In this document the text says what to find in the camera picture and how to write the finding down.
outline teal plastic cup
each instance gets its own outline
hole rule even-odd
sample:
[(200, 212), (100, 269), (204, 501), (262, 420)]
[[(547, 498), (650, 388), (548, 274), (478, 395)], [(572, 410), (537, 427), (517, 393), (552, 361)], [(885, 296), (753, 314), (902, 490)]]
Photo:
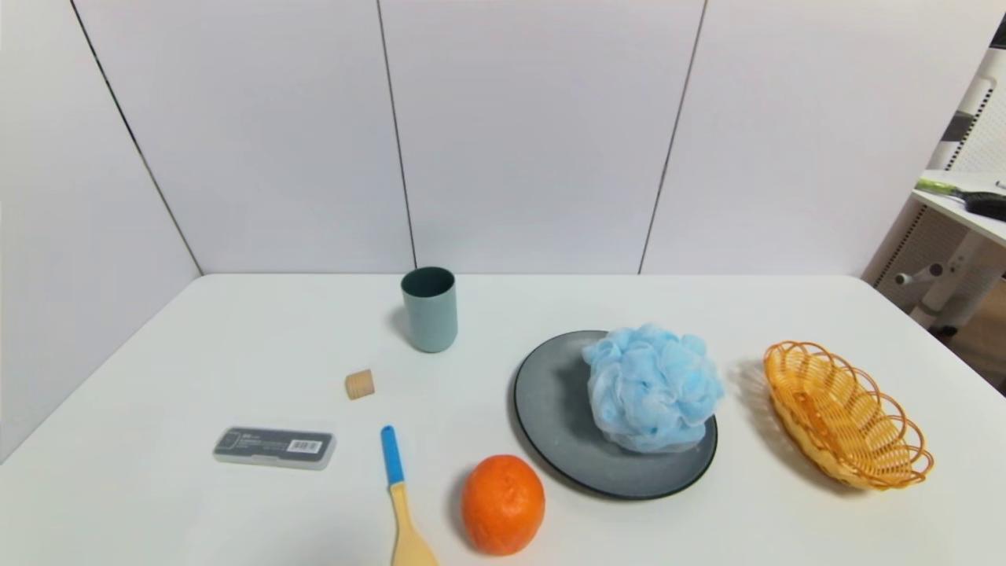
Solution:
[(454, 273), (442, 266), (422, 266), (401, 277), (412, 346), (435, 354), (458, 338), (458, 301)]

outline plate rim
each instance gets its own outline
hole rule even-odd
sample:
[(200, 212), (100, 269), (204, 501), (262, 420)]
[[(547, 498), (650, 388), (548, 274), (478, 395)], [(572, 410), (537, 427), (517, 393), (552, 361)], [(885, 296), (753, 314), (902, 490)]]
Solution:
[(521, 433), (524, 434), (524, 438), (526, 438), (527, 441), (528, 441), (528, 443), (531, 444), (531, 447), (534, 448), (534, 451), (537, 452), (538, 455), (541, 456), (541, 458), (544, 459), (545, 462), (547, 462), (548, 465), (552, 469), (554, 469), (555, 471), (559, 473), (560, 476), (562, 476), (566, 480), (572, 482), (576, 486), (579, 486), (581, 488), (585, 488), (585, 489), (588, 489), (588, 490), (590, 490), (590, 491), (592, 491), (592, 492), (594, 492), (596, 494), (601, 494), (603, 496), (606, 496), (608, 498), (612, 498), (612, 499), (615, 499), (615, 500), (637, 501), (637, 502), (651, 501), (651, 500), (661, 500), (661, 499), (673, 496), (675, 494), (680, 494), (681, 492), (684, 492), (688, 488), (691, 488), (692, 486), (694, 486), (699, 480), (702, 479), (703, 476), (705, 476), (705, 473), (709, 470), (709, 466), (712, 465), (712, 460), (716, 459), (716, 450), (719, 447), (719, 425), (716, 422), (716, 415), (712, 415), (706, 421), (706, 422), (712, 421), (712, 451), (709, 453), (709, 461), (707, 461), (705, 463), (705, 466), (702, 467), (702, 469), (698, 473), (698, 475), (691, 482), (685, 484), (684, 486), (678, 488), (677, 490), (671, 490), (670, 492), (661, 493), (661, 494), (653, 495), (653, 496), (626, 496), (624, 494), (613, 494), (611, 492), (607, 492), (607, 491), (602, 490), (600, 488), (596, 488), (594, 486), (588, 485), (588, 484), (585, 484), (585, 483), (583, 483), (583, 482), (581, 482), (581, 481), (573, 478), (572, 476), (569, 476), (568, 474), (565, 473), (565, 470), (563, 470), (559, 466), (555, 465), (555, 463), (552, 462), (552, 460), (550, 460), (548, 458), (548, 456), (546, 456), (545, 453), (541, 451), (540, 448), (538, 448), (538, 445), (534, 443), (534, 439), (531, 438), (531, 435), (527, 433), (527, 427), (524, 426), (524, 420), (520, 417), (520, 406), (517, 404), (517, 383), (520, 381), (521, 371), (524, 369), (524, 365), (527, 364), (528, 359), (530, 359), (531, 356), (535, 352), (537, 352), (539, 349), (541, 349), (546, 344), (548, 344), (548, 343), (550, 343), (550, 342), (552, 342), (552, 341), (554, 341), (556, 339), (560, 339), (560, 338), (568, 336), (568, 335), (577, 335), (579, 333), (602, 333), (604, 335), (608, 335), (609, 332), (608, 331), (596, 331), (596, 330), (595, 331), (583, 330), (583, 331), (570, 331), (568, 333), (562, 333), (561, 335), (555, 335), (554, 337), (552, 337), (552, 338), (544, 341), (543, 343), (539, 344), (538, 346), (536, 346), (534, 348), (534, 350), (532, 350), (531, 352), (529, 352), (527, 354), (527, 356), (524, 357), (524, 360), (521, 361), (520, 366), (517, 367), (517, 374), (513, 378), (513, 387), (510, 388), (511, 389), (510, 398), (511, 398), (511, 401), (513, 402), (513, 412), (514, 412), (514, 415), (516, 415), (516, 417), (517, 417), (517, 424), (520, 426), (520, 431), (521, 431)]

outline basket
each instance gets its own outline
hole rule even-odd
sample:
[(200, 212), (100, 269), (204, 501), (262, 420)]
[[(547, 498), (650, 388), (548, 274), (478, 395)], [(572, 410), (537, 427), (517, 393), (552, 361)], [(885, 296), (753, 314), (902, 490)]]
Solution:
[(828, 476), (883, 491), (921, 483), (933, 469), (926, 439), (901, 406), (842, 358), (786, 342), (766, 352), (765, 372), (787, 432)]

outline plate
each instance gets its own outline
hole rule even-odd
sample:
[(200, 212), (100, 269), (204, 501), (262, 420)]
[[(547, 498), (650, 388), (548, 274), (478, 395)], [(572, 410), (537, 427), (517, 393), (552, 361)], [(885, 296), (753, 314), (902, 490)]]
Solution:
[(608, 441), (594, 424), (581, 352), (608, 334), (579, 331), (555, 337), (527, 356), (513, 384), (517, 421), (535, 450), (572, 482), (612, 498), (653, 500), (698, 482), (716, 453), (716, 417), (705, 436), (683, 452), (640, 454)]

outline orange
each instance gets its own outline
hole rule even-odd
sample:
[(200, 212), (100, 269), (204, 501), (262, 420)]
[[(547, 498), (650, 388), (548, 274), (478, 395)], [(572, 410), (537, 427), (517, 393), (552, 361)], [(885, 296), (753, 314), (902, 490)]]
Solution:
[(465, 482), (461, 515), (472, 543), (487, 554), (520, 552), (545, 518), (545, 490), (517, 456), (482, 460)]

